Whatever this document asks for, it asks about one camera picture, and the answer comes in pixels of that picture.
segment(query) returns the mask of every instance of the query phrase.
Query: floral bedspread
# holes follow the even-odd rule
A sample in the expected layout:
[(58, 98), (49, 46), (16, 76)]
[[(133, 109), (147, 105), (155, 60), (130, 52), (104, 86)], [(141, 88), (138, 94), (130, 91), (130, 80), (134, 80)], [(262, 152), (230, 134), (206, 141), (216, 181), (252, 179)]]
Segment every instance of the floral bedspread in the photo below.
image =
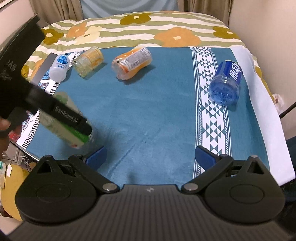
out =
[[(62, 54), (92, 46), (111, 48), (139, 44), (154, 47), (245, 47), (239, 36), (217, 18), (190, 12), (137, 12), (82, 21), (65, 20), (51, 24), (42, 31), (46, 36), (44, 41), (22, 69), (23, 76), (29, 80), (51, 52)], [(254, 63), (262, 79), (255, 57)]]

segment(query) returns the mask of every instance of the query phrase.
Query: white cloth edge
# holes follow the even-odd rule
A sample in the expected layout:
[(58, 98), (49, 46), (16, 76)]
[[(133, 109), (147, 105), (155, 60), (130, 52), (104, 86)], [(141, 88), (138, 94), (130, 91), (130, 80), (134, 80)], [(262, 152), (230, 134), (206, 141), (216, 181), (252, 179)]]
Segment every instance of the white cloth edge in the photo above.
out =
[(278, 185), (283, 185), (295, 178), (295, 172), (279, 115), (255, 72), (250, 51), (243, 46), (232, 46), (231, 50), (243, 70), (249, 88), (251, 103), (265, 143), (270, 172)]

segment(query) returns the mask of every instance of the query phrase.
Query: white bottle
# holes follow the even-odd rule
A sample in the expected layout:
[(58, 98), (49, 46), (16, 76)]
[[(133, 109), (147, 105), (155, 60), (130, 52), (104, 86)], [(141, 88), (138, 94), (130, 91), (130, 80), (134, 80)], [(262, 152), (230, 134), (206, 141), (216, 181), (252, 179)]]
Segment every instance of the white bottle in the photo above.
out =
[(67, 76), (69, 63), (70, 59), (67, 55), (58, 55), (49, 70), (49, 77), (55, 82), (62, 82)]

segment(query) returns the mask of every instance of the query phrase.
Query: beige curtain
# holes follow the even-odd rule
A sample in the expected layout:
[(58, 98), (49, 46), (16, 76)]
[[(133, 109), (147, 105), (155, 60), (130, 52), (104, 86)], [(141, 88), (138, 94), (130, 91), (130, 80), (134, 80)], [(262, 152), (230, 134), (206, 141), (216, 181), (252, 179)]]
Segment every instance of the beige curtain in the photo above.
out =
[(231, 0), (178, 0), (179, 11), (200, 12), (228, 25)]
[(30, 0), (30, 3), (43, 27), (62, 20), (83, 19), (80, 0)]

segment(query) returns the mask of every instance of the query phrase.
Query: bed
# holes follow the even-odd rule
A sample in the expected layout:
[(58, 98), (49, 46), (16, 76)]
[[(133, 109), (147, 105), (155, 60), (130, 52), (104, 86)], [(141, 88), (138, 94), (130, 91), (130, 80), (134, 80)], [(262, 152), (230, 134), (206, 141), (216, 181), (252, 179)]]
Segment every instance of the bed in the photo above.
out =
[[(108, 64), (92, 80), (79, 79), (70, 69), (66, 82), (55, 83), (45, 77), (39, 83), (50, 94), (56, 90), (69, 93), (96, 126), (100, 143), (108, 150), (107, 161), (98, 172), (113, 182), (121, 186), (182, 185), (203, 172), (194, 159), (197, 145), (242, 160), (256, 154), (279, 185), (295, 178), (281, 123), (256, 58), (239, 36), (215, 17), (177, 11), (136, 12), (65, 20), (43, 28), (43, 32), (44, 41), (22, 69), (29, 81), (51, 52), (68, 53), (73, 60), (97, 46), (106, 63), (139, 44), (152, 52), (152, 67), (129, 85), (118, 82)], [(162, 56), (182, 70), (168, 69)], [(244, 73), (243, 94), (236, 109), (218, 106), (207, 97), (208, 84), (226, 59), (238, 62)], [(147, 93), (153, 95), (144, 101), (141, 98)], [(28, 115), (22, 135), (11, 136), (26, 152), (37, 159), (46, 154), (67, 158), (77, 153), (39, 125), (38, 114)]]

